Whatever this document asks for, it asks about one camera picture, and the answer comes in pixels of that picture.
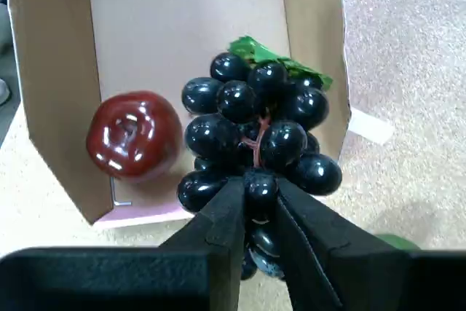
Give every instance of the red stem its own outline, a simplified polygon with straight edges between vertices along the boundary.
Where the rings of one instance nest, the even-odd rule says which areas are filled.
[[[241,141],[252,149],[255,149],[257,147],[257,141],[251,140],[250,138],[247,138],[245,136],[241,138]]]
[[[259,134],[256,140],[256,146],[253,147],[254,151],[254,167],[260,168],[261,167],[261,139],[264,136],[265,130],[267,130],[270,126],[270,116],[267,115],[265,118],[259,118],[259,123],[261,123],[261,128],[259,129]]]

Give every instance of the box flap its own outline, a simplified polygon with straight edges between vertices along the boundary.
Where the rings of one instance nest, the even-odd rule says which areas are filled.
[[[285,0],[285,13],[292,58],[333,78],[330,114],[312,133],[321,152],[338,159],[351,115],[342,0]]]
[[[100,103],[90,0],[9,0],[9,9],[31,140],[94,222],[112,201],[108,177],[85,151]]]

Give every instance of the grape stem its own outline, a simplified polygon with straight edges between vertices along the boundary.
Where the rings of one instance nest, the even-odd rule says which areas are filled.
[[[256,145],[251,147],[254,151],[254,167],[260,168],[261,167],[261,139],[264,136],[265,130],[269,129],[270,126],[270,115],[267,114],[265,118],[259,118],[259,123],[261,124],[261,128],[259,129],[259,134],[257,136]]]

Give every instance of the grape bunch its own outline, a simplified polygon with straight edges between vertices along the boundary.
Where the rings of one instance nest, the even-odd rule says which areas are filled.
[[[216,56],[210,77],[190,80],[181,94],[196,117],[185,130],[195,171],[178,185],[178,199],[197,213],[231,176],[242,176],[247,221],[242,279],[257,269],[284,279],[272,222],[277,177],[313,195],[334,192],[341,170],[320,154],[309,130],[328,115],[318,75],[291,76],[279,60],[250,62],[234,53]]]

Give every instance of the apple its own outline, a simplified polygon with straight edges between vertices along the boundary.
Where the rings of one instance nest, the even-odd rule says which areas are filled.
[[[183,131],[172,105],[150,91],[104,101],[86,146],[94,163],[115,178],[144,181],[165,173],[180,154]]]

